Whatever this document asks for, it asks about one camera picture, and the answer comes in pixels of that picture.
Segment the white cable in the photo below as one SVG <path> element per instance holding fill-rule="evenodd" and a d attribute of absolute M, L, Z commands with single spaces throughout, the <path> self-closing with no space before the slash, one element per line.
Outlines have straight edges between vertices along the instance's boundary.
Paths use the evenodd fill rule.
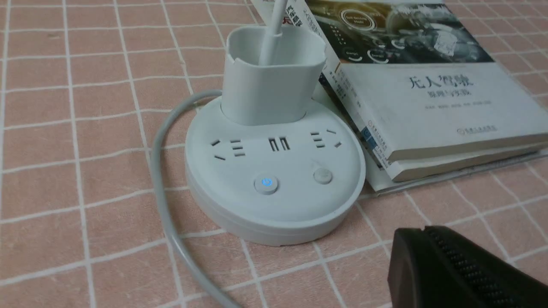
<path fill-rule="evenodd" d="M 156 195 L 156 204 L 158 206 L 158 212 L 162 219 L 162 225 L 164 227 L 164 233 L 167 239 L 171 242 L 177 253 L 181 256 L 186 267 L 190 270 L 191 275 L 196 279 L 198 284 L 213 297 L 221 306 L 225 308 L 240 308 L 238 303 L 232 300 L 227 294 L 225 294 L 219 287 L 217 287 L 199 268 L 194 262 L 189 250 L 183 244 L 175 226 L 173 225 L 172 217 L 169 212 L 168 203 L 165 197 L 164 183 L 162 181 L 162 143 L 164 142 L 165 134 L 171 127 L 171 125 L 179 118 L 179 116 L 185 112 L 195 102 L 211 97 L 220 96 L 221 90 L 209 90 L 201 93 L 194 94 L 184 100 L 179 106 L 171 111 L 167 119 L 156 133 L 154 143 L 152 145 L 152 159 L 151 159 L 151 177 L 154 185 L 154 193 Z"/>
<path fill-rule="evenodd" d="M 282 23 L 286 6 L 287 0 L 276 0 L 274 2 L 274 11 L 270 19 L 270 26 L 266 28 L 262 41 L 261 53 L 259 55 L 260 66 L 272 65 L 274 61 L 279 40 L 282 38 Z"/>

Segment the pink tablecloth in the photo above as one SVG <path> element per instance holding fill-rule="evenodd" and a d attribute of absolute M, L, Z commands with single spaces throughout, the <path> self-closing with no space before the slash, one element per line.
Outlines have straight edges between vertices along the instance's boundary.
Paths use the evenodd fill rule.
<path fill-rule="evenodd" d="M 450 8 L 548 105 L 548 2 Z M 210 307 L 162 233 L 149 148 L 182 98 L 220 88 L 244 0 L 0 0 L 0 307 Z M 389 307 L 395 228 L 446 224 L 548 283 L 548 160 L 362 197 L 331 235 L 263 247 L 225 233 L 184 177 L 187 113 L 165 150 L 179 231 L 249 307 Z"/>

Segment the blue indicator light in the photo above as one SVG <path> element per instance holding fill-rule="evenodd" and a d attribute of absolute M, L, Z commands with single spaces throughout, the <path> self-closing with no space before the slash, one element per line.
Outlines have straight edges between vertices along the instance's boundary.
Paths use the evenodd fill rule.
<path fill-rule="evenodd" d="M 269 179 L 269 178 L 264 178 L 261 182 L 262 182 L 262 184 L 265 185 L 265 186 L 270 186 L 270 185 L 272 185 L 272 180 Z"/>

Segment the circular icon on book cover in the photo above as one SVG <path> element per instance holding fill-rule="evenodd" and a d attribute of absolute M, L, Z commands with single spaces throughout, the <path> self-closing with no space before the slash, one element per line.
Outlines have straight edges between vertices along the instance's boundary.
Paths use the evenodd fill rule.
<path fill-rule="evenodd" d="M 348 26 L 360 31 L 371 31 L 376 26 L 371 16 L 359 10 L 345 9 L 340 12 L 340 16 Z"/>

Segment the usb port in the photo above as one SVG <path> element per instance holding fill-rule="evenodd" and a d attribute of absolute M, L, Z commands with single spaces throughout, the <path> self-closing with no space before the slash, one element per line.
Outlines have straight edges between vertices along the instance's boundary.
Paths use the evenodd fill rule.
<path fill-rule="evenodd" d="M 279 141 L 282 144 L 282 148 L 284 149 L 284 151 L 288 151 L 289 150 L 289 143 L 287 143 L 286 137 L 280 137 Z"/>
<path fill-rule="evenodd" d="M 270 142 L 270 148 L 272 148 L 272 152 L 279 151 L 278 143 L 276 142 L 276 139 L 269 138 L 269 142 Z"/>

